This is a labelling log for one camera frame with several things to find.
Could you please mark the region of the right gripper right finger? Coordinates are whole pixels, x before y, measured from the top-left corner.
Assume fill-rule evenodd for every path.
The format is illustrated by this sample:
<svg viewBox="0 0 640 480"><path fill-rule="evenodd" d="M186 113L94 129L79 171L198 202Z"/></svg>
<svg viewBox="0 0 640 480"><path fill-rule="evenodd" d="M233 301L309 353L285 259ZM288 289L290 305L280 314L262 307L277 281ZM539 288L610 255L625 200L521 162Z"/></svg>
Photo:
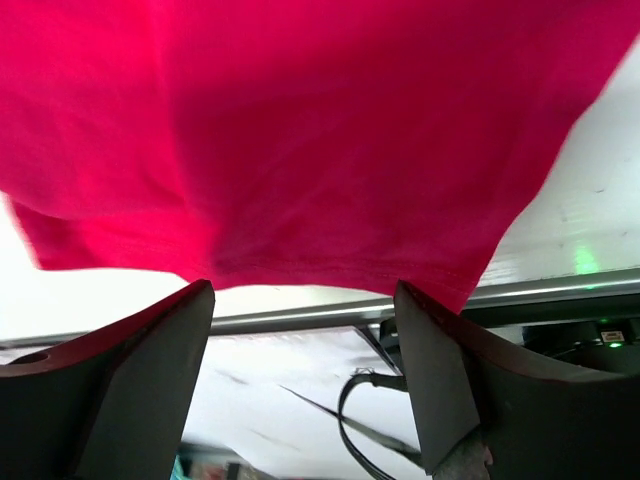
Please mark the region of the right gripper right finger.
<svg viewBox="0 0 640 480"><path fill-rule="evenodd" d="M548 357L407 282L394 294L404 374L435 479L635 479L639 376Z"/></svg>

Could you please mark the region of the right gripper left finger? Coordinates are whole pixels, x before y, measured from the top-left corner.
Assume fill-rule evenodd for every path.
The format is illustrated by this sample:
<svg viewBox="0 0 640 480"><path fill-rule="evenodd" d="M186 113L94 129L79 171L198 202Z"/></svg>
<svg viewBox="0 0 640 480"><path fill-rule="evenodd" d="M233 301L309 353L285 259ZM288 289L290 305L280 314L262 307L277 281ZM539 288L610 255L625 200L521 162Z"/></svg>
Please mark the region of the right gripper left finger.
<svg viewBox="0 0 640 480"><path fill-rule="evenodd" d="M214 305L199 280L2 366L2 478L170 478Z"/></svg>

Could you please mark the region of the crimson red t shirt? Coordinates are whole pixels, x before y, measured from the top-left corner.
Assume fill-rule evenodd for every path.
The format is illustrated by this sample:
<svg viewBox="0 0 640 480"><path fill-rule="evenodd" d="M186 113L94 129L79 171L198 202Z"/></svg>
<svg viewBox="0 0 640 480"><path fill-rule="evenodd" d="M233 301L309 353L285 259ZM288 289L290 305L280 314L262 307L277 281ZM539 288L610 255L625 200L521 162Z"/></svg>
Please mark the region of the crimson red t shirt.
<svg viewBox="0 0 640 480"><path fill-rule="evenodd" d="M1 189L45 270L460 310L638 33L635 1L5 1Z"/></svg>

